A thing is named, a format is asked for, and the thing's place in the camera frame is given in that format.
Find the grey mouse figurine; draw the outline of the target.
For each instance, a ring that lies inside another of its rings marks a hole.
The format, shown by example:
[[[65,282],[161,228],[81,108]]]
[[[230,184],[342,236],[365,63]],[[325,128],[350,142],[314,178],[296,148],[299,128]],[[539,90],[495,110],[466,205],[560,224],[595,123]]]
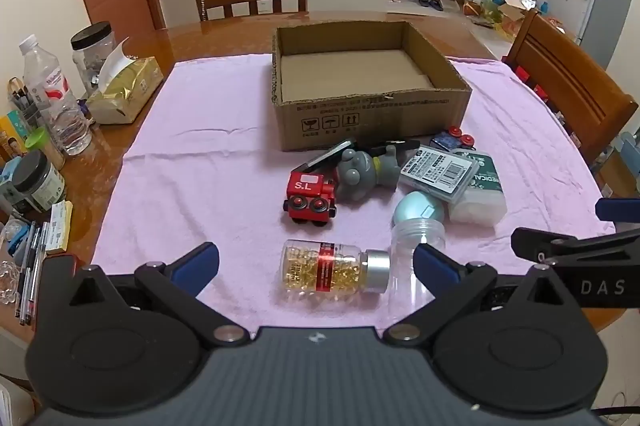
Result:
[[[366,198],[377,186],[395,190],[400,166],[396,147],[387,145],[382,155],[345,149],[335,167],[335,196],[339,203],[356,203]]]

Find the gold capsule bottle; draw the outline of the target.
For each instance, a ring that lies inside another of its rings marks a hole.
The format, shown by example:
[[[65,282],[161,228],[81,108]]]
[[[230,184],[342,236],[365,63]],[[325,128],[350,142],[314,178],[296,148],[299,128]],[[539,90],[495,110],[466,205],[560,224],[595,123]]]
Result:
[[[384,294],[390,282],[390,254],[329,243],[286,241],[281,255],[286,290],[321,296]]]

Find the black lid plastic jar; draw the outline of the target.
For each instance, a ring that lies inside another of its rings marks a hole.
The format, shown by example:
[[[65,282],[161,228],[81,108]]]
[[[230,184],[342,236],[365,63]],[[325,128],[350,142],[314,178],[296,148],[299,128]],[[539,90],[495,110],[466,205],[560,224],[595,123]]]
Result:
[[[70,38],[70,46],[73,62],[86,89],[86,97],[89,97],[98,89],[100,71],[116,46],[112,25],[109,22],[96,22],[74,34]]]

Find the pens on table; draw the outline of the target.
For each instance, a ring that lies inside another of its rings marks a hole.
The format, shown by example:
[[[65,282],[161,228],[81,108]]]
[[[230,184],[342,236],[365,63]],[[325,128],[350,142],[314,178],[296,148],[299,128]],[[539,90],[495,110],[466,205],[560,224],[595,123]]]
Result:
[[[47,256],[48,234],[49,224],[47,222],[35,229],[29,242],[29,251],[24,257],[26,268],[23,276],[21,302],[17,310],[18,323],[21,326],[30,325],[34,320],[42,265]]]

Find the gold tissue pack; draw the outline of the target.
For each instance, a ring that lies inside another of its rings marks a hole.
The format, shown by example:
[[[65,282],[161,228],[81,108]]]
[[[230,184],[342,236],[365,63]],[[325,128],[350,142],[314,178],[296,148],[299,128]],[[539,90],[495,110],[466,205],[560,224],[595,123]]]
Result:
[[[164,80],[154,56],[131,58],[124,52],[126,40],[114,48],[103,64],[98,89],[87,100],[99,125],[130,125]]]

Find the light blue egg case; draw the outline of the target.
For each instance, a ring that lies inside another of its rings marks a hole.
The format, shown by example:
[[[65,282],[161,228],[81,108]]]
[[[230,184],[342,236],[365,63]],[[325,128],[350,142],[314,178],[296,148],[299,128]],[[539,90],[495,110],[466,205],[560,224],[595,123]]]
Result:
[[[405,195],[397,204],[393,214],[393,226],[408,220],[427,219],[443,223],[445,207],[438,198],[421,192],[413,191]]]

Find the green cap toothpick holder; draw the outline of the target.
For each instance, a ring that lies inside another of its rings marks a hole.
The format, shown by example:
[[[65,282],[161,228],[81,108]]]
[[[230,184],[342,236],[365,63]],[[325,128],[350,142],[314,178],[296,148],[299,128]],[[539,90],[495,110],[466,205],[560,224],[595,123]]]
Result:
[[[65,165],[65,157],[51,139],[46,128],[39,127],[30,132],[25,141],[25,147],[28,151],[39,149],[48,157],[51,164],[58,170]]]

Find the dark blue toy train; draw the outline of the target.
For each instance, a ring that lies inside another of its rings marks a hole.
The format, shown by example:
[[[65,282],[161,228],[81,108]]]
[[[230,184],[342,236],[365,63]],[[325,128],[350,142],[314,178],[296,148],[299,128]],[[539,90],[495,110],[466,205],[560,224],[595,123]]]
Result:
[[[436,149],[452,152],[454,149],[474,149],[475,140],[471,134],[464,133],[459,127],[452,126],[431,137],[430,144]]]

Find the clear water bottle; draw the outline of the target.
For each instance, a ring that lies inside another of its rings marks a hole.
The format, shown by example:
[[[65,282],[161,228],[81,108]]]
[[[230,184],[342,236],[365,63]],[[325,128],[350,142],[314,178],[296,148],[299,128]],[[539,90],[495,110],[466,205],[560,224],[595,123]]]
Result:
[[[25,61],[24,81],[53,140],[68,156],[81,154],[91,143],[92,136],[60,61],[41,48],[34,34],[18,47]]]

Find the correction tape dispenser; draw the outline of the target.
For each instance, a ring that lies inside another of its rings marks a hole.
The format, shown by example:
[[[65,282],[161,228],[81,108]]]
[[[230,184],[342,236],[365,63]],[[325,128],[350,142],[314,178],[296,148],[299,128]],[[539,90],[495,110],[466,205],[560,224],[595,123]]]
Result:
[[[320,155],[307,160],[306,163],[297,166],[293,169],[293,172],[310,173],[332,167],[337,161],[341,160],[343,152],[346,151],[346,149],[351,149],[353,145],[354,142],[352,140],[347,139],[341,141]]]

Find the red toy train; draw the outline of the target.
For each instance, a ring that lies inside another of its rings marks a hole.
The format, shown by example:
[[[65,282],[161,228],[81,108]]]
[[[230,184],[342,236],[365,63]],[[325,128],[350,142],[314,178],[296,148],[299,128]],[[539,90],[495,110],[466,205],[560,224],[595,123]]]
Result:
[[[283,211],[298,224],[324,227],[336,216],[335,184],[325,175],[292,171]]]

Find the clear lead refill box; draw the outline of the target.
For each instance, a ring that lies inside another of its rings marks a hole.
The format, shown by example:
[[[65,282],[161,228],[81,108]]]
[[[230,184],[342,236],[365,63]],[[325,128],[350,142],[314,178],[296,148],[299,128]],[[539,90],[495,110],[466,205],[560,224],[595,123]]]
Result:
[[[473,159],[421,145],[402,166],[399,183],[454,204],[462,198],[479,167]]]

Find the open cardboard box on floor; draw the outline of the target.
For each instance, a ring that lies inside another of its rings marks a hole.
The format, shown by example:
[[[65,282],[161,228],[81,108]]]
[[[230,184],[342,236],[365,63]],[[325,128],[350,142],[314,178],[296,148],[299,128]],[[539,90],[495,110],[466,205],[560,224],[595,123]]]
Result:
[[[502,0],[498,6],[498,27],[509,37],[514,38],[524,22],[526,14],[536,8],[533,0]]]

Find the yellow white small box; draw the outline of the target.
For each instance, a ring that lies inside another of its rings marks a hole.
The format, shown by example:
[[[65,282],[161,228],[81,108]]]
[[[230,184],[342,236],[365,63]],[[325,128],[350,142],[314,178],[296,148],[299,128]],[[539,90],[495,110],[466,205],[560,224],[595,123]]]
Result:
[[[70,239],[72,213],[73,203],[71,201],[59,201],[52,206],[46,241],[48,255],[66,253]]]

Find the grey refrigerator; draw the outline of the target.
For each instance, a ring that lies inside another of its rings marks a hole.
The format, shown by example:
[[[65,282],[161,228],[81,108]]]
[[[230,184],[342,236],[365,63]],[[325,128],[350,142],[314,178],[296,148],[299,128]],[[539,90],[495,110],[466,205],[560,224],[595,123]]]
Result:
[[[611,62],[630,4],[631,0],[588,0],[577,41],[603,69]]]

